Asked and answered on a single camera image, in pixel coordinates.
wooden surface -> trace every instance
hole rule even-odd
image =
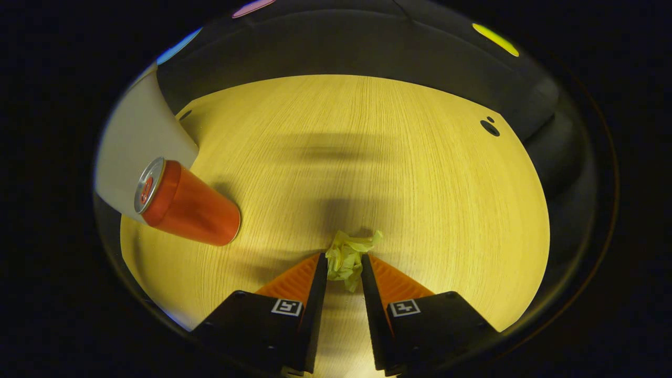
[[[237,202],[238,237],[212,247],[122,218],[142,288],[192,329],[233,290],[256,291],[341,229],[381,230],[374,254],[435,293],[455,290],[497,330],[530,304],[548,258],[548,213],[502,117],[420,85],[314,75],[212,93],[178,117],[199,145],[192,171]],[[487,116],[501,135],[481,125]],[[317,377],[375,371],[361,285],[329,282]]]

crumpled yellow paper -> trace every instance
hole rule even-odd
[[[327,280],[345,281],[345,288],[354,293],[362,274],[362,255],[381,240],[380,231],[372,237],[350,237],[342,231],[336,232],[331,247],[325,253],[329,262]]]

black background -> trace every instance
hole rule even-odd
[[[11,263],[3,264],[3,275],[24,279],[5,290],[4,312],[16,318],[7,322],[3,343],[8,375],[233,372],[132,299],[102,252],[90,193],[101,126],[129,81],[204,20],[242,4],[3,5],[10,66],[5,157],[12,177],[5,204],[19,210],[6,226],[17,245],[5,252]],[[575,304],[471,375],[669,376],[665,4],[474,0],[450,7],[513,40],[531,38],[566,63],[612,129],[622,184],[612,247]],[[22,138],[23,145],[12,142]]]

